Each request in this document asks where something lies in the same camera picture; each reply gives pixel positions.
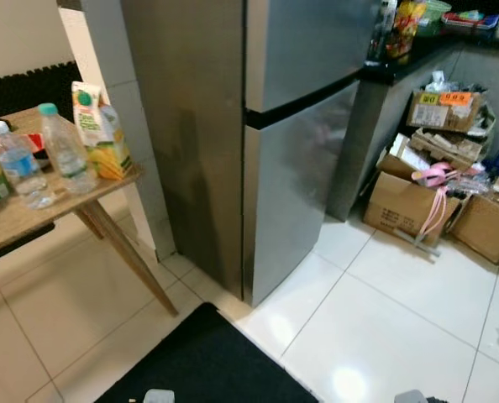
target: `table top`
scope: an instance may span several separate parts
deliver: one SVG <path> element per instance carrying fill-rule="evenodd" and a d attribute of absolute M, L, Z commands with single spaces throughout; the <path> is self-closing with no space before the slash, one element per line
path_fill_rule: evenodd
<path fill-rule="evenodd" d="M 3 118 L 17 128 L 14 133 L 40 132 L 40 115 L 36 108 L 12 113 Z M 22 203 L 20 197 L 15 193 L 0 200 L 0 248 L 53 222 L 59 217 L 65 216 L 88 202 L 92 202 L 136 181 L 141 174 L 142 170 L 135 165 L 121 181 L 98 178 L 98 186 L 93 191 L 85 195 L 71 195 L 65 190 L 63 179 L 60 176 L 54 171 L 45 173 L 46 179 L 57 197 L 52 206 L 40 210 L 31 210 Z"/>

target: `black floor mat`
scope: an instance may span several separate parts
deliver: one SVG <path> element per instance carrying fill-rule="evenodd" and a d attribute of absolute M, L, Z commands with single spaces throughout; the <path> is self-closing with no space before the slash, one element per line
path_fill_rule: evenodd
<path fill-rule="evenodd" d="M 317 401 L 212 304 L 202 304 L 98 402 L 143 401 L 149 389 L 175 402 Z"/>

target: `stainless steel refrigerator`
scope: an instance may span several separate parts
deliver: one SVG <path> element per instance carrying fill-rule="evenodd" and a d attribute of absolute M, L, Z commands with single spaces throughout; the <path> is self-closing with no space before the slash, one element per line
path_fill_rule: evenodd
<path fill-rule="evenodd" d="M 176 249 L 255 306 L 318 239 L 379 0 L 122 5 Z"/>

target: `black countertop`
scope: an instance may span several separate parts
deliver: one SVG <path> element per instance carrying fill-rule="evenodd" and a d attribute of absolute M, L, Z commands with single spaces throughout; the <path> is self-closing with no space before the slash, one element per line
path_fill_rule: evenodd
<path fill-rule="evenodd" d="M 365 65 L 360 70 L 359 78 L 393 86 L 434 58 L 442 57 L 465 44 L 485 49 L 499 49 L 499 40 L 492 37 L 456 34 L 430 38 L 417 37 L 409 53 L 399 59 L 384 60 L 379 65 Z"/>

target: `refrigerator door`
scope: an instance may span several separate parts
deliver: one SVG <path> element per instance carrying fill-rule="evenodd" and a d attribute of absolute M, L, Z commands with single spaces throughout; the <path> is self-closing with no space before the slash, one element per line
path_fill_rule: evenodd
<path fill-rule="evenodd" d="M 356 72 L 381 0 L 248 0 L 246 107 L 265 112 Z"/>
<path fill-rule="evenodd" d="M 244 139 L 244 300 L 266 298 L 317 242 L 358 82 Z"/>

